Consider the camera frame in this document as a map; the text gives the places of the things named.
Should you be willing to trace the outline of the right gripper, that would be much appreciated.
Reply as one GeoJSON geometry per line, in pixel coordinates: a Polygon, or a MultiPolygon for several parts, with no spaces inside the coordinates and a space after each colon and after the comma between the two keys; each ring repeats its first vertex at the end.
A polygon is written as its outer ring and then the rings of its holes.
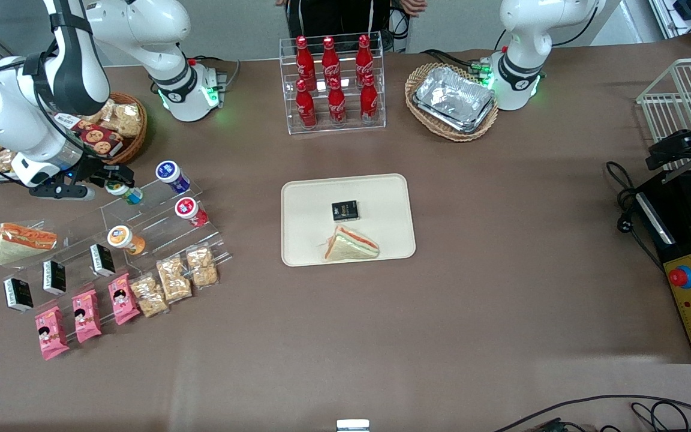
{"type": "Polygon", "coordinates": [[[24,154],[19,154],[19,181],[28,188],[35,188],[55,181],[61,182],[59,179],[65,176],[75,181],[89,179],[89,183],[98,186],[98,188],[105,188],[110,182],[125,185],[135,184],[134,172],[126,165],[107,164],[107,161],[94,158],[91,155],[83,155],[74,164],[70,164],[72,161],[64,161],[61,164],[58,162],[50,163],[30,160],[24,154]],[[100,174],[104,174],[105,170],[112,170],[112,177],[101,176],[100,174]]]}

